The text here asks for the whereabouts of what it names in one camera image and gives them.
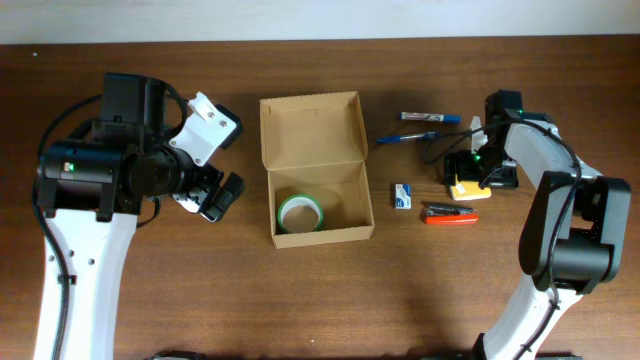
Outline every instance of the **pen cap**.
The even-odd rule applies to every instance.
[[[442,120],[442,123],[444,123],[444,124],[459,124],[460,123],[460,116],[458,116],[458,115],[445,115],[444,119]]]

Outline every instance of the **box lid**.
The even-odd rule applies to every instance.
[[[260,100],[267,170],[362,161],[367,157],[355,91]]]

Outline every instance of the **open cardboard box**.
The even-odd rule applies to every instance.
[[[367,138],[358,93],[260,100],[260,127],[276,248],[371,238]],[[277,209],[295,194],[320,203],[320,231],[285,234],[277,224]]]

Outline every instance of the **blue pen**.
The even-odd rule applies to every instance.
[[[429,121],[429,122],[441,122],[443,124],[459,124],[460,115],[401,112],[400,120],[418,120],[418,121]]]
[[[428,132],[428,133],[413,134],[413,135],[385,136],[383,138],[378,138],[376,140],[376,143],[377,144],[393,144],[393,143],[399,143],[399,142],[409,141],[409,140],[414,140],[414,141],[431,140],[439,135],[440,133],[438,132]]]

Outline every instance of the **marker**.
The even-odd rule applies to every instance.
[[[414,141],[431,140],[439,135],[440,133],[438,132],[428,132],[428,133],[413,134],[413,135],[385,136],[382,138],[378,138],[376,140],[376,143],[377,144],[393,144],[393,143],[399,143],[399,142],[410,141],[410,140],[414,140]]]
[[[441,122],[443,124],[459,124],[460,115],[401,112],[400,120],[418,120],[418,121],[429,121],[429,122]]]

